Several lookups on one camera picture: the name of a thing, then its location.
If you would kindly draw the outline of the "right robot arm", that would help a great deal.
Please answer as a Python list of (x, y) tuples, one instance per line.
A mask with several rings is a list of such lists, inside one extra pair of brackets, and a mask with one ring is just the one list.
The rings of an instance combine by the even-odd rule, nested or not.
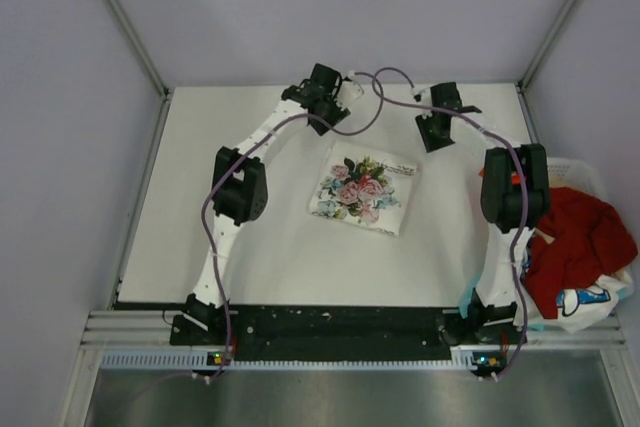
[(454, 82), (429, 93), (428, 102), (414, 95), (428, 110), (416, 117), (425, 149), (460, 145), (481, 162), (480, 208), (489, 237), (483, 270), (460, 311), (474, 340), (495, 342), (528, 321), (521, 274), (534, 228), (550, 208), (546, 150), (500, 133), (478, 107), (462, 102)]

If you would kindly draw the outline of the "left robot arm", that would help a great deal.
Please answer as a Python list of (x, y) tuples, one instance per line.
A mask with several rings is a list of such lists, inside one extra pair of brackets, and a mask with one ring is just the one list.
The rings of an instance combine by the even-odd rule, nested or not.
[(224, 271), (244, 224), (266, 209), (267, 166), (301, 129), (310, 127), (322, 136), (349, 115), (340, 99), (346, 86), (338, 71), (315, 65), (307, 79), (282, 92), (276, 107), (247, 139), (217, 152), (212, 188), (201, 208), (209, 248), (184, 311), (203, 342), (216, 343), (226, 334), (230, 310)]

